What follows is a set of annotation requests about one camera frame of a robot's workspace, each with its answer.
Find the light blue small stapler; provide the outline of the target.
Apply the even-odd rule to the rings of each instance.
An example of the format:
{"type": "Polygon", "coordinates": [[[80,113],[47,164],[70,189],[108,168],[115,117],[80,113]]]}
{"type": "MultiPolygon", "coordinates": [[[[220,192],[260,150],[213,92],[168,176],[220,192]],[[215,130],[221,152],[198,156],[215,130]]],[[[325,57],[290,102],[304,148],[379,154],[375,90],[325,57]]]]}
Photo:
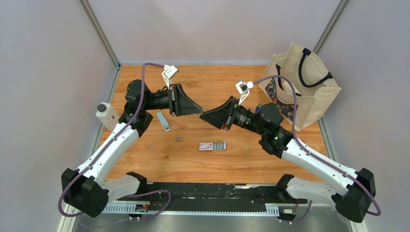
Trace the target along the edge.
{"type": "Polygon", "coordinates": [[[165,131],[169,131],[171,129],[169,122],[166,120],[165,116],[162,112],[157,112],[156,116],[165,131]]]}

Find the red white staple box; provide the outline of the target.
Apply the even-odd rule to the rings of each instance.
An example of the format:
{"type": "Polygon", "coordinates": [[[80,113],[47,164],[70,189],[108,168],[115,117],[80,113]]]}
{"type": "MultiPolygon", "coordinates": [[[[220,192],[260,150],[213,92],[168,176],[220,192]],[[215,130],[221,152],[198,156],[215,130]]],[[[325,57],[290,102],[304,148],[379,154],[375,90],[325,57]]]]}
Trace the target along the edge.
{"type": "Polygon", "coordinates": [[[226,142],[209,142],[209,143],[199,143],[199,151],[220,151],[226,150],[226,142]]]}

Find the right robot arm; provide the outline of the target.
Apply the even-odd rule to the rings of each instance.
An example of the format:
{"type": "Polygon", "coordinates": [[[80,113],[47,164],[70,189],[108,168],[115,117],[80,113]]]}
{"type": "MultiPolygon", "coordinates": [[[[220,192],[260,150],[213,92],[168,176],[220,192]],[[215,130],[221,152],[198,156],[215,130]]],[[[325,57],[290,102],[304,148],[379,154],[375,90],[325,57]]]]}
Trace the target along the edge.
{"type": "Polygon", "coordinates": [[[238,101],[231,96],[223,105],[201,114],[200,119],[220,130],[236,125],[254,132],[261,136],[259,145],[266,153],[297,164],[323,180],[319,183],[285,174],[276,188],[278,200],[311,200],[335,207],[350,221],[363,222],[376,195],[370,170],[344,166],[303,143],[280,125],[283,117],[274,104],[264,104],[253,113],[238,101]]]}

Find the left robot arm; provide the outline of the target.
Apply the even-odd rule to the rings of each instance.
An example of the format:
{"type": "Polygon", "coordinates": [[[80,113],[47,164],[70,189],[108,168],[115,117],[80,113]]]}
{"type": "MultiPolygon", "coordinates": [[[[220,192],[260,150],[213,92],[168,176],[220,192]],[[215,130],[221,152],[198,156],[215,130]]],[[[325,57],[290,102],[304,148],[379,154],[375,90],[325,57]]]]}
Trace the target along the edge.
{"type": "Polygon", "coordinates": [[[135,172],[107,181],[106,177],[124,154],[148,129],[153,116],[150,110],[169,109],[173,116],[202,114],[203,108],[187,96],[181,84],[171,84],[157,92],[151,92],[143,80],[131,81],[127,86],[124,112],[114,130],[98,150],[77,169],[66,169],[61,175],[62,194],[58,208],[65,213],[61,204],[76,208],[96,217],[108,203],[131,195],[143,200],[148,193],[146,178],[135,172]]]}

